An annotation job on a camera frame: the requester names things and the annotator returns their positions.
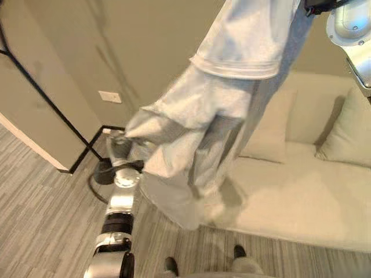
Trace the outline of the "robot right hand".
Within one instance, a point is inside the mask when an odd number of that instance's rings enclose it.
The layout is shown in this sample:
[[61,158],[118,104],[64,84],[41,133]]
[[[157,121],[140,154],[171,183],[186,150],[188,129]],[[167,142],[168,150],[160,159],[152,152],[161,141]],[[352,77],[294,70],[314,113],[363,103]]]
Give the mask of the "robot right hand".
[[345,4],[349,0],[305,0],[304,8],[306,10],[306,16],[320,15],[322,12],[328,12],[333,9],[337,9]]

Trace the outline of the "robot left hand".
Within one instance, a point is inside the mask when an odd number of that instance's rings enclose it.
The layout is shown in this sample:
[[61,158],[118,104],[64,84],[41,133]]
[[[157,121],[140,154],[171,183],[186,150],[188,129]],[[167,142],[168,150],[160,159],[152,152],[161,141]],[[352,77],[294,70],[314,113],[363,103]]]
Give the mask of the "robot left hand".
[[122,130],[110,130],[107,137],[107,152],[115,171],[133,169],[142,173],[144,161],[134,157],[134,143],[125,137]]

